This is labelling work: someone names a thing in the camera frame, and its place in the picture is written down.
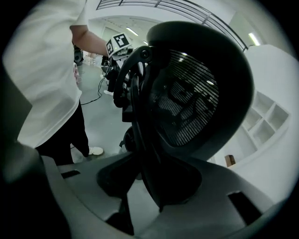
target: railing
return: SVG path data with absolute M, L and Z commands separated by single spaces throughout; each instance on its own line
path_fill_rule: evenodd
M 196 23 L 222 32 L 244 52 L 247 46 L 234 30 L 207 9 L 187 0 L 100 0 L 97 10 L 117 6 L 156 7 L 184 16 Z

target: ceiling light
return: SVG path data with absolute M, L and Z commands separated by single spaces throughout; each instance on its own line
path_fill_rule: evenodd
M 133 33 L 134 35 L 138 35 L 135 31 L 133 31 L 131 28 L 126 27 L 126 29 L 128 29 L 131 33 Z
M 255 44 L 256 46 L 259 46 L 259 45 L 260 45 L 260 43 L 258 42 L 256 36 L 253 35 L 253 33 L 249 33 L 248 35 L 250 36 L 251 40 L 254 42 L 254 44 Z
M 210 80 L 207 80 L 206 82 L 209 83 L 209 84 L 211 84 L 211 85 L 214 85 L 214 83 L 212 81 L 210 81 Z

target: floor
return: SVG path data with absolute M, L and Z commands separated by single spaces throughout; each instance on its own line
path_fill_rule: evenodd
M 78 67 L 82 81 L 78 84 L 82 91 L 81 103 L 87 103 L 98 97 L 98 85 L 102 70 L 95 66 L 81 65 Z M 117 108 L 113 103 L 113 97 L 103 93 L 107 90 L 105 81 L 102 84 L 100 92 L 102 97 L 92 103 L 82 106 L 85 132 L 89 140 L 90 147 L 101 147 L 104 154 L 99 158 L 109 157 L 125 151 L 119 147 L 126 130 L 131 126 L 130 123 L 124 123 L 121 120 L 122 109 Z M 76 148 L 71 150 L 73 161 L 83 162 L 86 159 Z

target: cardboard box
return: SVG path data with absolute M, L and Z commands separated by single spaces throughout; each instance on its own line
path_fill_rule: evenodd
M 232 155 L 226 155 L 225 156 L 225 162 L 227 167 L 232 166 L 235 164 L 235 158 Z

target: white shoe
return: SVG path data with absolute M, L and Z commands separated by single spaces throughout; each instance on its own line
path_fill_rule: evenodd
M 104 150 L 100 147 L 89 147 L 89 155 L 102 155 Z
M 104 93 L 105 93 L 106 95 L 111 95 L 111 96 L 113 96 L 113 92 L 104 90 Z

